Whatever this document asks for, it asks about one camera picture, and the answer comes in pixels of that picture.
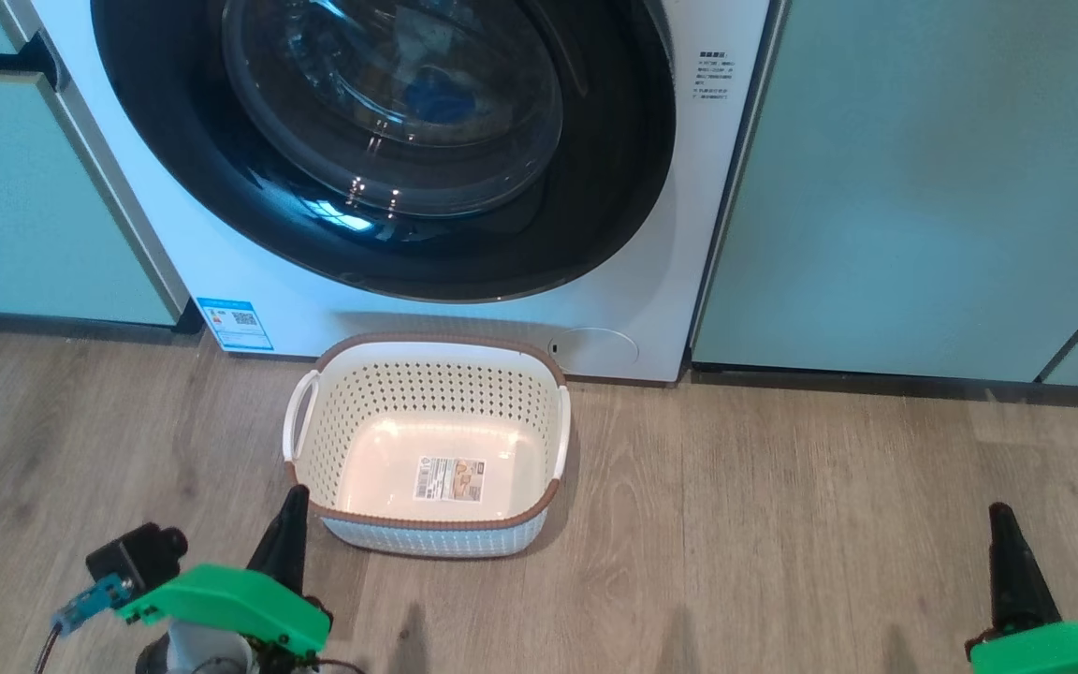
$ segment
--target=product label sticker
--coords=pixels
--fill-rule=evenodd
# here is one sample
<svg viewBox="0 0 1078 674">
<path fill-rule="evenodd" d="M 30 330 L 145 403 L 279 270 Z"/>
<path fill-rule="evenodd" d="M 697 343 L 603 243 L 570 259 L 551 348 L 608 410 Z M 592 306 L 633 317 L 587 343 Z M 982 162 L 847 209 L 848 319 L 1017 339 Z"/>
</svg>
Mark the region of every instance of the product label sticker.
<svg viewBox="0 0 1078 674">
<path fill-rule="evenodd" d="M 419 457 L 415 501 L 480 504 L 485 462 L 470 457 Z"/>
<path fill-rule="evenodd" d="M 197 306 L 224 349 L 273 350 L 273 342 L 268 341 L 265 326 L 260 324 L 251 302 L 198 298 Z"/>
<path fill-rule="evenodd" d="M 731 97 L 734 60 L 727 52 L 701 52 L 697 77 L 693 78 L 692 97 L 707 101 L 724 101 Z"/>
</svg>

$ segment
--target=plastic basket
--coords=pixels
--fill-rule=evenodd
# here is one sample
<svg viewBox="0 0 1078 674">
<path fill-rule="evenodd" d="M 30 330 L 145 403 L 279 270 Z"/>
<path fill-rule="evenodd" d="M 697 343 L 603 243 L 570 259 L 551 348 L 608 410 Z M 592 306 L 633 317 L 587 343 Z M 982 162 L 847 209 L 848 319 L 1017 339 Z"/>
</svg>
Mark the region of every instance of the plastic basket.
<svg viewBox="0 0 1078 674">
<path fill-rule="evenodd" d="M 344 541 L 409 555 L 501 556 L 539 535 L 570 426 L 564 375 L 542 352 L 357 336 L 296 385 L 282 452 L 290 478 L 310 487 L 312 509 Z"/>
</svg>

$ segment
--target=cable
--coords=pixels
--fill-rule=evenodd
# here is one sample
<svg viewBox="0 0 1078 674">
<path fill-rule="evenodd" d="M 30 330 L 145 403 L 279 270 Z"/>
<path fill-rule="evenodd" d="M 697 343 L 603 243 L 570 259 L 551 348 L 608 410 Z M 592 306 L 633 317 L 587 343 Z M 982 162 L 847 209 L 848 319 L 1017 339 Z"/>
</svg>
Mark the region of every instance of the cable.
<svg viewBox="0 0 1078 674">
<path fill-rule="evenodd" d="M 44 666 L 47 666 L 47 657 L 53 655 L 53 645 L 56 644 L 56 636 L 60 636 L 60 623 L 53 624 L 52 631 L 47 632 L 47 639 L 44 641 L 44 648 L 39 652 L 36 666 L 32 666 L 31 674 L 43 674 Z"/>
<path fill-rule="evenodd" d="M 330 660 L 330 658 L 324 658 L 323 660 L 318 661 L 317 664 L 333 664 L 335 666 L 346 666 L 346 669 L 355 671 L 356 674 L 364 674 L 364 671 L 360 670 L 359 666 L 351 664 L 351 662 L 346 662 L 343 660 Z"/>
<path fill-rule="evenodd" d="M 204 662 L 204 663 L 198 664 L 197 666 L 195 666 L 195 669 L 193 671 L 191 671 L 191 673 L 189 673 L 189 674 L 203 674 L 205 671 L 207 671 L 206 666 L 218 666 L 219 664 L 223 664 L 223 662 L 231 663 L 232 666 L 235 666 L 236 674 L 244 674 L 245 671 L 247 671 L 247 669 L 244 666 L 244 663 L 234 660 L 234 658 L 230 658 L 230 657 L 212 657 L 209 660 L 207 660 L 206 662 Z M 209 670 L 209 671 L 210 671 L 210 674 L 219 674 L 218 670 Z"/>
</svg>

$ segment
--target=floor plank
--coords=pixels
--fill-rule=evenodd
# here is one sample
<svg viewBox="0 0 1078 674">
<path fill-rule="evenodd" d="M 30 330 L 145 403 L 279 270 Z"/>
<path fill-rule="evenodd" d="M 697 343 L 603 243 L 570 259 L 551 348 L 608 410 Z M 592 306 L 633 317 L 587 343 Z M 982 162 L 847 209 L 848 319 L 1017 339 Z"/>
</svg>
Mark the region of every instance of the floor plank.
<svg viewBox="0 0 1078 674">
<path fill-rule="evenodd" d="M 26 671 L 82 556 L 144 521 L 243 564 L 287 490 L 307 370 L 194 344 L 0 333 L 0 671 Z M 985 508 L 1013 505 L 1078 618 L 1078 409 L 573 384 L 562 492 L 531 550 L 375 555 L 310 523 L 329 654 L 373 673 L 968 671 Z M 157 628 L 101 618 L 51 671 L 128 671 Z"/>
</svg>

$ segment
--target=front-loading washing machine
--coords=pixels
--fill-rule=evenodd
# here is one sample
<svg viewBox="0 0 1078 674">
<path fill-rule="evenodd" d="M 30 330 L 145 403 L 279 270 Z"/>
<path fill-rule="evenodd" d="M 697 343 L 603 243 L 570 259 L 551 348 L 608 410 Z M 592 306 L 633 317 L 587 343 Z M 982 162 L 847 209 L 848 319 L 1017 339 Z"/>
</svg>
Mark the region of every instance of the front-loading washing machine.
<svg viewBox="0 0 1078 674">
<path fill-rule="evenodd" d="M 223 349 L 674 381 L 768 0 L 33 0 Z"/>
</svg>

